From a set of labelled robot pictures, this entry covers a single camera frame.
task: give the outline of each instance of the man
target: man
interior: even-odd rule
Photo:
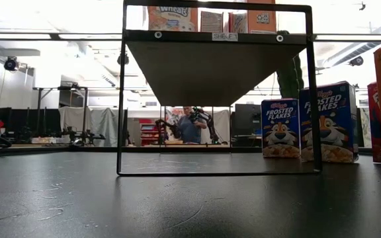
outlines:
[[[201,143],[201,129],[206,128],[206,124],[202,119],[192,123],[189,116],[192,113],[191,106],[184,106],[183,112],[185,113],[177,122],[177,125],[182,133],[183,143]]]

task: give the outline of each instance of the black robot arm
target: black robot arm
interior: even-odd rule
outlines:
[[[208,127],[208,130],[210,132],[211,143],[213,143],[214,145],[220,144],[220,142],[218,141],[216,129],[214,128],[214,120],[212,119],[212,116],[203,111],[203,109],[194,107],[192,114],[189,116],[189,120],[193,123],[196,122],[198,119],[202,119],[206,122],[206,126]]]
[[[176,139],[180,139],[180,137],[182,136],[182,133],[179,129],[179,127],[177,127],[176,125],[174,124],[170,124],[162,119],[158,119],[155,121],[155,126],[157,127],[157,130],[158,130],[158,134],[159,134],[159,137],[161,138],[161,128],[164,128],[164,131],[165,131],[165,127],[168,126],[171,130],[171,132],[173,133],[173,136],[176,138]]]

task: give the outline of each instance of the shelf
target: shelf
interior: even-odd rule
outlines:
[[[123,40],[164,106],[230,106],[306,48],[306,35],[126,30]]]

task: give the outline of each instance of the ceiling duct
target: ceiling duct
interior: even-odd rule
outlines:
[[[381,34],[381,27],[377,28],[371,34]],[[354,43],[344,48],[343,50],[337,52],[335,55],[323,61],[321,67],[334,67],[341,63],[350,61],[361,54],[374,49],[375,47],[381,45],[381,42],[370,42],[370,43]]]
[[[98,77],[115,87],[117,79],[98,61],[95,60],[94,53],[89,46],[83,42],[69,42],[66,51],[67,57],[83,60],[83,69],[91,72],[92,77]]]

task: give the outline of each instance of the ceiling light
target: ceiling light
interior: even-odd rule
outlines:
[[[121,34],[59,34],[64,40],[121,40]]]
[[[0,33],[0,40],[50,40],[49,34]]]
[[[316,42],[381,42],[381,35],[370,34],[317,34]]]

